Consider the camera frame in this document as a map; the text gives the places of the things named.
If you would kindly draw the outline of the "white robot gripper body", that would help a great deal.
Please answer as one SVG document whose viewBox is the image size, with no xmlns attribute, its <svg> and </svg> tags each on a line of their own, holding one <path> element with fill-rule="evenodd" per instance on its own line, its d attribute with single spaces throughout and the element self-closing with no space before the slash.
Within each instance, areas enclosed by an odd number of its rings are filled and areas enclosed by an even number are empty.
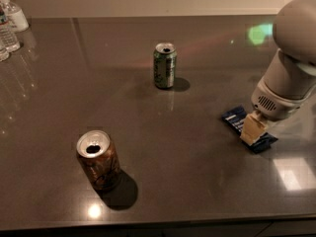
<svg viewBox="0 0 316 237">
<path fill-rule="evenodd" d="M 254 109 L 270 121 L 291 117 L 310 97 L 316 86 L 316 67 L 276 52 L 254 90 Z"/>
</svg>

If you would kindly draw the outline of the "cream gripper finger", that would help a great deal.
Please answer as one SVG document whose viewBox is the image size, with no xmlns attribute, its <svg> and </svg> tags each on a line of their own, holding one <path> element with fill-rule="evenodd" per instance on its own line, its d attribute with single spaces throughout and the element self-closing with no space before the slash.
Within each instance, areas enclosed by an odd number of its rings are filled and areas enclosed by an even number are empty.
<svg viewBox="0 0 316 237">
<path fill-rule="evenodd" d="M 248 145 L 254 144 L 266 131 L 263 121 L 266 118 L 259 111 L 253 111 L 247 114 L 240 138 Z"/>
<path fill-rule="evenodd" d="M 272 129 L 273 127 L 275 127 L 277 125 L 277 122 L 269 120 L 269 119 L 265 119 L 263 121 L 263 124 L 265 125 L 265 131 L 268 131 L 268 130 Z"/>
</svg>

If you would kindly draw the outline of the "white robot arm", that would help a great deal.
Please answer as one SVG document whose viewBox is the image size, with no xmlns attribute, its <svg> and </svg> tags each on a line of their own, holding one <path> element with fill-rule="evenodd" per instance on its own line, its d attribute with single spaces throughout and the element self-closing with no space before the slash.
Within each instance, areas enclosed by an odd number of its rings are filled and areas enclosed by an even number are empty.
<svg viewBox="0 0 316 237">
<path fill-rule="evenodd" d="M 293 0 L 276 15 L 277 52 L 257 84 L 241 139 L 254 144 L 273 122 L 291 117 L 316 86 L 316 0 Z"/>
</svg>

